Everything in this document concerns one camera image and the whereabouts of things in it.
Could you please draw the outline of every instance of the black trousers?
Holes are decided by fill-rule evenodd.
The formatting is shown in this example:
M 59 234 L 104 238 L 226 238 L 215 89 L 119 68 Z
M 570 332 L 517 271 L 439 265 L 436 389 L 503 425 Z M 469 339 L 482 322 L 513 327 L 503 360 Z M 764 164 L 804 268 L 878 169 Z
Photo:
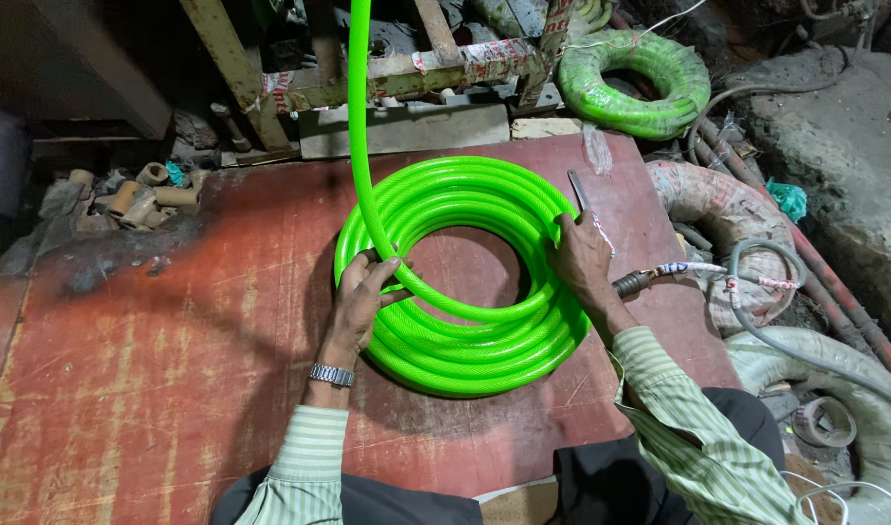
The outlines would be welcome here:
M 783 441 L 775 419 L 759 399 L 733 388 L 703 388 L 702 393 L 744 440 L 783 470 Z M 556 515 L 565 523 L 698 523 L 683 498 L 666 487 L 666 478 L 641 457 L 634 436 L 560 448 L 553 459 L 559 482 Z M 269 470 L 265 467 L 229 487 L 212 511 L 212 525 L 237 521 Z M 401 489 L 357 475 L 342 474 L 341 500 L 342 519 L 348 525 L 482 522 L 475 500 Z

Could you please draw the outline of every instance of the table surface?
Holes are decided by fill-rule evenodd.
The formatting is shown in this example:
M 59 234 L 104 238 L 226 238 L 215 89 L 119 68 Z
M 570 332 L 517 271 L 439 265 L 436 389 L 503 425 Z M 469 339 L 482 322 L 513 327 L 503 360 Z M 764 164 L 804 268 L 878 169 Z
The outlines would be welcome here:
M 618 251 L 612 278 L 683 260 L 633 140 L 607 140 L 604 176 L 580 136 L 371 166 L 381 178 L 442 155 L 500 158 L 573 203 L 575 169 Z M 330 313 L 335 240 L 356 203 L 350 166 L 230 170 L 204 199 L 174 233 L 74 241 L 29 280 L 0 283 L 0 522 L 206 523 L 230 483 L 273 460 Z M 447 295 L 517 300 L 517 257 L 491 233 L 450 228 L 414 255 Z M 664 281 L 627 307 L 700 385 L 739 384 L 694 285 Z M 555 448 L 632 432 L 594 331 L 554 373 L 484 399 L 419 394 L 364 360 L 355 372 L 343 469 L 410 489 L 509 487 L 551 474 Z

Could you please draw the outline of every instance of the coiled hose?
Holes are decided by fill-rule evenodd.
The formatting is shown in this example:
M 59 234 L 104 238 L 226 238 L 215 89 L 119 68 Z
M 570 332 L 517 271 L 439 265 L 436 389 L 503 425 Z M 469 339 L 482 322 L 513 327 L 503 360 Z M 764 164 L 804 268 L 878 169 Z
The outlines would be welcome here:
M 728 261 L 728 288 L 731 291 L 731 308 L 733 309 L 734 315 L 741 322 L 741 325 L 744 327 L 744 329 L 766 345 L 777 349 L 780 352 L 783 352 L 789 357 L 798 359 L 808 364 L 812 364 L 816 368 L 836 374 L 846 381 L 870 390 L 871 392 L 875 393 L 891 404 L 891 391 L 889 389 L 883 388 L 882 385 L 874 383 L 867 377 L 860 376 L 859 374 L 834 366 L 797 350 L 790 349 L 790 347 L 784 345 L 783 343 L 780 343 L 779 341 L 776 341 L 767 336 L 761 329 L 756 328 L 754 324 L 750 322 L 750 319 L 747 318 L 747 315 L 744 314 L 743 310 L 741 309 L 741 301 L 739 298 L 736 297 L 735 291 L 737 287 L 737 280 L 739 278 L 738 262 L 741 259 L 741 253 L 743 253 L 743 250 L 752 246 L 763 246 L 772 249 L 780 256 L 785 257 L 792 264 L 794 264 L 799 275 L 797 277 L 799 286 L 805 284 L 805 279 L 807 279 L 809 276 L 809 269 L 806 267 L 805 263 L 802 262 L 802 259 L 800 259 L 799 256 L 782 245 L 764 239 L 747 239 L 735 245 L 734 249 L 731 251 L 731 258 Z
M 568 199 L 540 176 L 506 161 L 445 157 L 408 166 L 372 187 L 365 132 L 370 0 L 351 9 L 348 122 L 358 193 L 335 250 L 335 280 L 355 254 L 375 246 L 383 259 L 406 253 L 423 236 L 464 225 L 497 233 L 523 258 L 532 278 L 527 299 L 504 308 L 463 304 L 401 266 L 396 277 L 416 297 L 477 325 L 457 325 L 412 301 L 381 310 L 368 356 L 408 386 L 450 397 L 493 394 L 544 376 L 575 350 L 588 316 L 545 262 L 545 239 L 558 240 L 553 219 L 574 213 Z
M 602 74 L 633 69 L 653 80 L 662 100 L 639 101 L 604 83 Z M 681 135 L 708 104 L 708 69 L 694 51 L 662 36 L 600 31 L 566 48 L 557 79 L 566 103 L 584 119 L 636 137 Z

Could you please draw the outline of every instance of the striped shirt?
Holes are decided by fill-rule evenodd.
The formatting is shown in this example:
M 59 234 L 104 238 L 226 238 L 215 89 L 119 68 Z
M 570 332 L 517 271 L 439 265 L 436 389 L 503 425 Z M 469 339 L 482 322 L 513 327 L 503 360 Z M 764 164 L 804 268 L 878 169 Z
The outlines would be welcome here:
M 608 355 L 620 380 L 615 405 L 633 423 L 641 455 L 699 521 L 812 523 L 772 461 L 738 435 L 649 328 L 619 333 Z M 652 416 L 621 404 L 625 378 Z M 344 410 L 297 406 L 274 466 L 238 525 L 341 523 L 347 420 Z M 673 430 L 696 436 L 701 448 Z

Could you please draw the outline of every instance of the metal watch strap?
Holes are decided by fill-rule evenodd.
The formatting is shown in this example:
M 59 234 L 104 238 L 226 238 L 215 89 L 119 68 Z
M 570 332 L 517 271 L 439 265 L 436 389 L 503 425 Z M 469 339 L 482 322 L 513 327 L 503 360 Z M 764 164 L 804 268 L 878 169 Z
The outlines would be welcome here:
M 350 387 L 352 381 L 355 380 L 355 373 L 350 370 L 317 363 L 313 363 L 313 371 L 309 373 L 309 376 L 341 387 Z

